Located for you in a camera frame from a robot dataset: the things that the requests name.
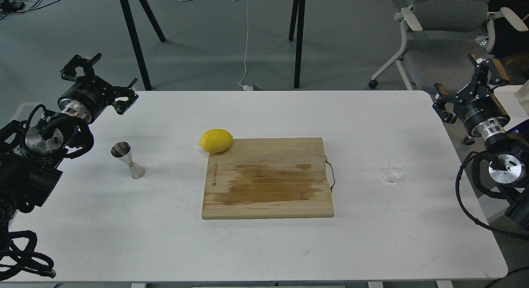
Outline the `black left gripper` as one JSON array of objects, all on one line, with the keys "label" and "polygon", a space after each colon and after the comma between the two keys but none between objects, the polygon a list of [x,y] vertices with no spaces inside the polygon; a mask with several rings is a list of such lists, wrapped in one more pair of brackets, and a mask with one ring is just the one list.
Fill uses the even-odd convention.
[{"label": "black left gripper", "polygon": [[[101,53],[91,59],[74,55],[60,70],[61,79],[76,82],[58,99],[60,111],[71,116],[76,114],[87,124],[92,124],[109,105],[117,114],[123,115],[139,98],[133,88],[137,78],[132,79],[126,87],[95,81],[77,82],[81,78],[95,77],[93,66],[101,57]],[[83,69],[82,76],[77,76],[77,68]]]}]

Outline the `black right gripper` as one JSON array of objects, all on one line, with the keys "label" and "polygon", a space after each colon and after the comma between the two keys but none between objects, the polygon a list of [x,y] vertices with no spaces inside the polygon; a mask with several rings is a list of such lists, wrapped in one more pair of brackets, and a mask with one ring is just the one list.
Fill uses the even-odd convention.
[{"label": "black right gripper", "polygon": [[[461,93],[448,96],[441,83],[435,83],[437,91],[433,109],[445,124],[454,124],[458,118],[467,131],[468,138],[481,137],[484,140],[506,133],[504,127],[510,116],[494,95],[497,87],[510,84],[510,77],[499,60],[478,58],[469,53],[468,60],[474,66],[474,74],[468,84],[468,95]],[[454,105],[456,114],[446,109],[446,104]]]}]

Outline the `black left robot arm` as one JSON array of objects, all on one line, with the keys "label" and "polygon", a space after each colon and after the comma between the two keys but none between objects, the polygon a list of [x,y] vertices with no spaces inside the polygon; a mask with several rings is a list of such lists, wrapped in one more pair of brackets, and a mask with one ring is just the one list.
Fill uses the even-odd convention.
[{"label": "black left robot arm", "polygon": [[111,106],[122,115],[138,99],[133,89],[113,86],[94,72],[101,54],[86,59],[75,55],[62,68],[61,78],[72,86],[58,98],[59,111],[38,104],[24,121],[12,120],[1,129],[0,149],[0,257],[1,280],[24,271],[55,277],[54,261],[36,252],[37,235],[30,230],[9,230],[15,214],[41,207],[61,178],[58,166],[64,159],[87,154],[94,147],[89,125]]}]

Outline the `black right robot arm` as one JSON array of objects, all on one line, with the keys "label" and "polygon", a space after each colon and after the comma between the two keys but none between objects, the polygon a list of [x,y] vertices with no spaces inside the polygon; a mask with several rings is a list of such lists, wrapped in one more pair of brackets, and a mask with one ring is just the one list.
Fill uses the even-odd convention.
[{"label": "black right robot arm", "polygon": [[440,119],[453,124],[460,119],[469,137],[482,137],[485,151],[470,152],[461,164],[455,179],[455,192],[463,212],[476,225],[501,235],[528,239],[528,235],[507,232],[488,226],[474,217],[463,205],[460,181],[467,164],[471,165],[471,181],[475,188],[490,198],[509,203],[505,215],[528,230],[528,128],[519,125],[509,131],[504,127],[510,116],[494,94],[497,87],[510,80],[502,64],[491,58],[468,54],[474,66],[470,83],[454,95],[435,83],[438,92],[433,109]]}]

